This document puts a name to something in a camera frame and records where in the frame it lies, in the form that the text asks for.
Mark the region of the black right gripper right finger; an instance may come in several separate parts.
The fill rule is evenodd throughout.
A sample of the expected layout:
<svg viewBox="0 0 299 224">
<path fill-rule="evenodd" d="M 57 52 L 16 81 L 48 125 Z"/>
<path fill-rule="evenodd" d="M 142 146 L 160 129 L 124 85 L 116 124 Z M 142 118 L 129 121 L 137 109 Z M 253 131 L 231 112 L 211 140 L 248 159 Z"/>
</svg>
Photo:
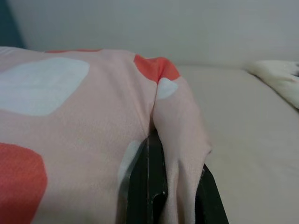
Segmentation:
<svg viewBox="0 0 299 224">
<path fill-rule="evenodd" d="M 229 223 L 215 179 L 206 165 L 203 166 L 196 192 L 195 223 Z"/>
</svg>

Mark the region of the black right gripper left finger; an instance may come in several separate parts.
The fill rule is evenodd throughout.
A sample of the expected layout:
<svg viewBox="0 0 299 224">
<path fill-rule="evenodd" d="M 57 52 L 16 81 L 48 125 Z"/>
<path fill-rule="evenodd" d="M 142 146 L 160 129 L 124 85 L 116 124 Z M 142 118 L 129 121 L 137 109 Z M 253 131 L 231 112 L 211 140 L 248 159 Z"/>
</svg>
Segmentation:
<svg viewBox="0 0 299 224">
<path fill-rule="evenodd" d="M 157 224 L 168 197 L 164 150 L 158 134 L 138 147 L 120 186 L 123 224 Z"/>
</svg>

